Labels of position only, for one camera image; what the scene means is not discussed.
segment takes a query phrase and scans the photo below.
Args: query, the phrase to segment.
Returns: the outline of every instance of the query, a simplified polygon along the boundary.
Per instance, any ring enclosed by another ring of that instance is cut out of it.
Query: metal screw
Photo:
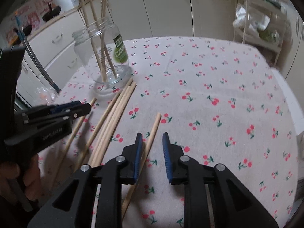
[[[122,155],[116,157],[116,161],[119,162],[119,163],[125,161],[125,159],[126,158]]]
[[[84,164],[84,165],[82,165],[81,167],[80,167],[80,170],[81,171],[87,171],[87,170],[89,170],[90,169],[90,166],[88,165],[88,164]]]
[[[183,161],[183,162],[188,162],[190,160],[190,158],[187,155],[183,155],[183,156],[180,157],[180,160]]]
[[[226,167],[223,164],[217,164],[216,169],[219,170],[219,171],[223,171],[223,170],[226,169]]]

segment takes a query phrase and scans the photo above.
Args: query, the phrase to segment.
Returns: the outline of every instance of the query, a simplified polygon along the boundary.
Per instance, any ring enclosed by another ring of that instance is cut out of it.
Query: cabinet door
[[[108,0],[108,8],[124,40],[152,36],[143,0]]]
[[[302,39],[300,40],[299,49],[287,75],[286,82],[293,91],[302,110],[304,110],[304,41]]]
[[[72,33],[83,27],[84,24],[78,11],[56,21],[33,39],[29,44],[43,67],[54,59],[65,47],[74,41]],[[40,71],[25,52],[24,58],[32,71],[38,76]]]
[[[190,0],[144,0],[152,36],[193,37]]]
[[[34,106],[34,100],[37,97],[36,91],[40,87],[44,87],[44,85],[23,60],[16,91],[28,104]]]
[[[101,17],[101,1],[102,0],[93,0],[93,7],[94,7],[94,10],[95,10],[97,19],[99,19]],[[89,23],[94,22],[94,17],[93,17],[91,5],[89,3],[87,3],[85,5],[85,11],[87,12]],[[106,16],[110,19],[111,22],[113,22],[113,20],[111,18],[111,15],[110,15],[110,12],[109,12],[108,9],[106,10]]]
[[[81,62],[74,51],[74,43],[72,43],[60,52],[60,54],[46,66],[45,70],[57,86],[62,89],[79,67],[81,67]],[[50,87],[50,84],[42,74],[39,75],[39,79],[45,83],[47,87]]]
[[[233,39],[236,0],[191,0],[195,37]]]
[[[290,22],[291,39],[290,41],[283,41],[277,65],[281,68],[280,72],[282,76],[286,78],[299,48],[303,23],[300,15],[292,5],[282,3],[282,6],[285,7],[287,12],[287,21],[288,23]]]

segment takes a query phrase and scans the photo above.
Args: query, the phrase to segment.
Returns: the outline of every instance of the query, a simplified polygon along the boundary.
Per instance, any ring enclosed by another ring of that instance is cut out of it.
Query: drawer
[[[46,67],[65,47],[73,42],[72,33],[84,26],[78,11],[63,17],[35,36],[30,42],[35,55],[43,67]],[[31,61],[27,52],[25,60],[38,76],[39,70]]]
[[[26,62],[22,61],[22,70],[16,87],[18,94],[31,106],[35,106],[36,91],[40,87],[44,87],[44,84],[42,84]]]
[[[62,89],[81,65],[81,61],[74,51],[74,43],[72,43],[56,56],[56,58],[45,67],[45,70],[56,85]],[[42,74],[38,77],[47,87],[50,86]]]

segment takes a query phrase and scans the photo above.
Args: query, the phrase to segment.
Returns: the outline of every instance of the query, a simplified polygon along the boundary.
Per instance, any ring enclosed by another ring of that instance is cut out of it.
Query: human hand
[[[0,164],[0,194],[10,202],[15,202],[16,198],[13,195],[7,179],[14,179],[20,175],[20,168],[12,162],[3,162]],[[26,186],[25,196],[29,200],[37,200],[42,192],[40,169],[38,167],[38,155],[31,158],[28,170],[23,176],[23,182]]]

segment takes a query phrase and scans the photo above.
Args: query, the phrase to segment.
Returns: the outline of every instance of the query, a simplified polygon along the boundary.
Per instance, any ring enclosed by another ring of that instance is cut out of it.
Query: table
[[[259,51],[235,42],[187,37],[136,39],[125,45],[137,87],[103,163],[134,143],[137,132],[147,140],[157,112],[162,119],[123,226],[183,226],[183,186],[171,186],[165,170],[162,134],[168,132],[171,143],[201,164],[225,164],[283,227],[294,201],[298,152],[284,95]],[[63,88],[57,103],[98,99],[56,185],[72,173],[79,149],[117,88],[96,85],[83,67]],[[44,186],[66,141],[40,153]],[[123,198],[128,188],[123,186]],[[44,199],[50,194],[45,191]]]

